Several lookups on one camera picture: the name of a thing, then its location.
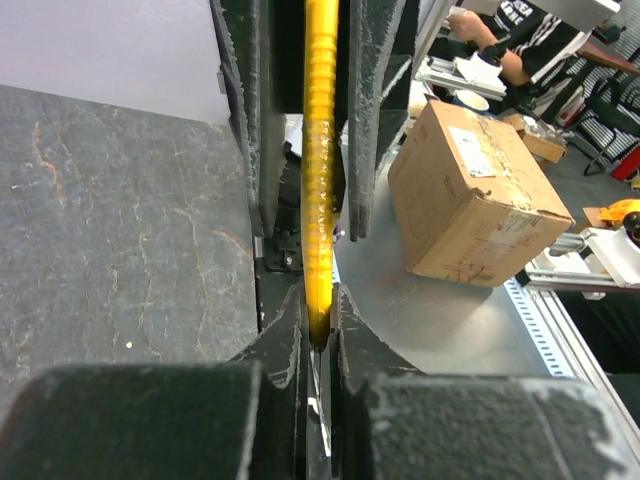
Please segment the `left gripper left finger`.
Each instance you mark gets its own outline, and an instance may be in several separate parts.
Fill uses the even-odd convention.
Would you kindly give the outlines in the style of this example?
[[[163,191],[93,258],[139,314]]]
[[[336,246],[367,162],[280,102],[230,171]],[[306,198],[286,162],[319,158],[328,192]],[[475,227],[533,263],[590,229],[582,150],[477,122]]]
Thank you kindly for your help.
[[[1,430],[5,479],[302,479],[303,290],[217,364],[74,365],[32,380]]]

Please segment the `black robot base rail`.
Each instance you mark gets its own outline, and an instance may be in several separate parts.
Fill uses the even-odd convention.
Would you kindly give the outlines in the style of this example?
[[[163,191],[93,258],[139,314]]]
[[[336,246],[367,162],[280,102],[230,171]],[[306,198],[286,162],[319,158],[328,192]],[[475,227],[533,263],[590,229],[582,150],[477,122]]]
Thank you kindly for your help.
[[[301,157],[283,154],[277,186],[273,231],[254,239],[254,273],[257,327],[270,325],[281,309],[289,288],[303,278],[301,246]]]

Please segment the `yellow utility knife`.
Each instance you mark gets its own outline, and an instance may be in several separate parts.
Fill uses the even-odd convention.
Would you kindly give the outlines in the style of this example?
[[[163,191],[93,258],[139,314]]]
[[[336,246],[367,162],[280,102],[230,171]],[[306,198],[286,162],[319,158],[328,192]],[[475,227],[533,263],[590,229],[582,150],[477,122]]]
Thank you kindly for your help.
[[[330,333],[333,271],[333,163],[339,3],[305,3],[301,246],[312,347]]]

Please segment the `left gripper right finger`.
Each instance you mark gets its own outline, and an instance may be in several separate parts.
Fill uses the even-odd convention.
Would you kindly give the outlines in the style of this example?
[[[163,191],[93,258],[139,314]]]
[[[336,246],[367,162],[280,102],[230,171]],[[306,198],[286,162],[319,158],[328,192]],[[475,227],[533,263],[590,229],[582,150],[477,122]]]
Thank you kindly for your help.
[[[428,375],[333,288],[331,464],[341,479],[635,479],[639,453],[574,379]]]

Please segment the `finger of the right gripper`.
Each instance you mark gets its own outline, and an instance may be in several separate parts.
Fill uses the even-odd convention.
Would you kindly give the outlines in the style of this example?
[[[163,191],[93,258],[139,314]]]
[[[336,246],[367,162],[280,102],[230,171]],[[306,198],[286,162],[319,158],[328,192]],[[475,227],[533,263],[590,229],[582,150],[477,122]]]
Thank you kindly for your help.
[[[284,169],[285,114],[276,81],[278,17],[286,1],[210,3],[230,126],[244,159],[253,234],[276,229]]]
[[[418,1],[352,1],[348,63],[350,240],[367,237],[378,169],[408,120]]]

